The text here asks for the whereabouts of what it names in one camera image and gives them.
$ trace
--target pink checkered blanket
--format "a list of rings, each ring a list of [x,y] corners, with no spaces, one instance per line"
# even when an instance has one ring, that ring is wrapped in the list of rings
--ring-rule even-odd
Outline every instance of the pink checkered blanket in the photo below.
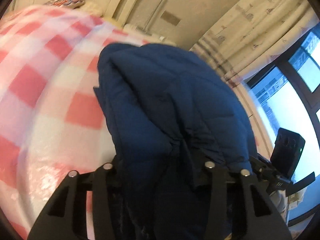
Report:
[[[24,239],[68,171],[94,171],[115,154],[92,90],[111,42],[146,43],[57,7],[31,6],[0,26],[0,206]],[[87,213],[93,239],[89,201]]]

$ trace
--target patterned curtain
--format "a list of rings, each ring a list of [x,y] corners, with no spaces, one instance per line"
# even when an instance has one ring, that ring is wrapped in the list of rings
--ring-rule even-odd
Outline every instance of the patterned curtain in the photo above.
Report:
[[[190,51],[235,87],[318,22],[307,0],[240,0]]]

